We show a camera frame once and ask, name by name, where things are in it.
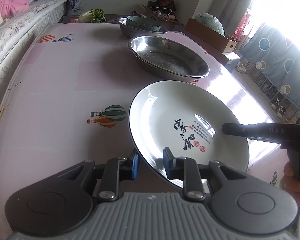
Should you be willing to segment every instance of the ceramic bowl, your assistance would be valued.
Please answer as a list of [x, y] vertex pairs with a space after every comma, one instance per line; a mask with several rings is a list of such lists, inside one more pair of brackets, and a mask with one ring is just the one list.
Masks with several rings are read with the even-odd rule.
[[161, 26], [161, 28], [158, 32], [139, 30], [139, 29], [127, 26], [126, 20], [127, 20], [126, 17], [122, 17], [122, 18], [119, 18], [117, 21], [120, 24], [120, 30], [121, 30], [122, 34], [128, 38], [147, 36], [147, 35], [161, 36], [162, 34], [165, 34], [168, 32], [167, 28], [164, 26]]
[[161, 24], [154, 20], [138, 16], [128, 16], [126, 24], [133, 28], [151, 32], [158, 32], [161, 28]]
[[[225, 122], [239, 123], [218, 98], [200, 87], [178, 81], [160, 81], [143, 88], [129, 111], [135, 147], [164, 178], [167, 178], [162, 161], [165, 147], [175, 157], [190, 157], [199, 164], [219, 160], [246, 172], [247, 139], [223, 134], [221, 127]], [[171, 182], [182, 187], [181, 180]]]
[[141, 36], [131, 39], [128, 46], [147, 71], [163, 79], [192, 82], [210, 71], [198, 54], [166, 38]]

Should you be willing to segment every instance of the metal basin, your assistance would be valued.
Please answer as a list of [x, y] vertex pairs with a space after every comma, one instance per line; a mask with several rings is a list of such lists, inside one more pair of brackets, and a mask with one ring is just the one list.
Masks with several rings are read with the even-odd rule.
[[175, 41], [141, 36], [128, 46], [146, 70], [161, 78], [191, 82], [209, 74], [208, 64], [198, 54]]
[[130, 26], [126, 25], [126, 17], [119, 18], [117, 21], [120, 24], [121, 32], [124, 36], [128, 38], [138, 37], [138, 36], [161, 36], [162, 34], [165, 34], [168, 32], [167, 28], [164, 26], [161, 26], [160, 30], [158, 32], [151, 32], [151, 31], [144, 31], [136, 28], [132, 28]]

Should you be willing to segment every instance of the blue patterned bowl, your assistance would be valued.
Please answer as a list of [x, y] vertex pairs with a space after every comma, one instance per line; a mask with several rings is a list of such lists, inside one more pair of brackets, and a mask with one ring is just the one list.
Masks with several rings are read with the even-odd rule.
[[126, 25], [132, 28], [150, 32], [158, 32], [161, 28], [161, 24], [155, 22], [154, 20], [138, 16], [128, 16]]

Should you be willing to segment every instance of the human hand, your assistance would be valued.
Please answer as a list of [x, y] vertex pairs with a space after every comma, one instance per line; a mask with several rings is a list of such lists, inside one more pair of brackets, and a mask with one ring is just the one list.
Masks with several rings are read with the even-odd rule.
[[293, 168], [289, 162], [284, 166], [283, 173], [282, 183], [284, 190], [289, 192], [297, 204], [300, 205], [300, 181], [293, 178]]

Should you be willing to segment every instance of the white ceramic plate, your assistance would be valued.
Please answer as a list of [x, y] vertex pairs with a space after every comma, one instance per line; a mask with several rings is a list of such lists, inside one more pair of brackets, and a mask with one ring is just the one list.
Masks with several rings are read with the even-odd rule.
[[[221, 126], [225, 122], [239, 123], [215, 96], [179, 81], [160, 81], [143, 88], [129, 111], [135, 146], [148, 164], [165, 178], [162, 162], [165, 147], [169, 147], [175, 157], [190, 157], [199, 164], [219, 160], [246, 172], [247, 139], [224, 135]], [[182, 187], [181, 180], [171, 182]]]

